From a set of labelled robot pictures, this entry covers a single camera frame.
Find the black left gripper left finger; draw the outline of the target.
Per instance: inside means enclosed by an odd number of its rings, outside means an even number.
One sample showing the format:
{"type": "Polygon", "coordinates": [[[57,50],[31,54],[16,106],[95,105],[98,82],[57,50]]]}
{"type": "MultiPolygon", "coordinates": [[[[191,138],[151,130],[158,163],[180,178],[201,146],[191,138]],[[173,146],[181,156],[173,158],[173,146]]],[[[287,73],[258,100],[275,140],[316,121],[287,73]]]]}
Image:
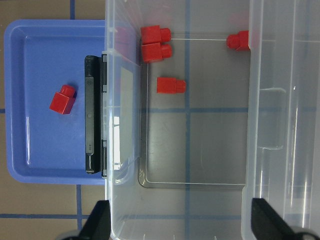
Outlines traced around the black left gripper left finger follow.
{"type": "Polygon", "coordinates": [[[108,240],[111,235],[111,210],[108,200],[99,200],[80,231],[80,240],[108,240]]]}

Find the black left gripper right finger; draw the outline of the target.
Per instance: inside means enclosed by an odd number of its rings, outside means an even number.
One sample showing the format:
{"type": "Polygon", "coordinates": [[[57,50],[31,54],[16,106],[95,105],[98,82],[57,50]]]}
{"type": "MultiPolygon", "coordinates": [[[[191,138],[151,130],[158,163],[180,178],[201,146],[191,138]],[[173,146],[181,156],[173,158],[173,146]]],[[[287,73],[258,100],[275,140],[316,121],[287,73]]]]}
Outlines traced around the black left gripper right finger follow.
{"type": "Polygon", "coordinates": [[[251,230],[257,240],[300,239],[264,198],[251,201],[251,230]]]}

